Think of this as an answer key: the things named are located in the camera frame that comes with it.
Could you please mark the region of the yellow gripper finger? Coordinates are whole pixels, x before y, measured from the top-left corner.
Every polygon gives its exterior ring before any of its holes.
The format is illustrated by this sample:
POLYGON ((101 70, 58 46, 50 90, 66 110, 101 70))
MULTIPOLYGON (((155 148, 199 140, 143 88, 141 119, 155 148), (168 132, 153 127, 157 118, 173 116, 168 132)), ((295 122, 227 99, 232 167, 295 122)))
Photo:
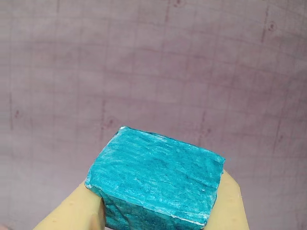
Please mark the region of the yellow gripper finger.
POLYGON ((248 221, 238 183, 223 171, 205 230, 248 230, 248 221))
POLYGON ((103 199, 80 184, 34 229, 103 230, 105 225, 103 199))

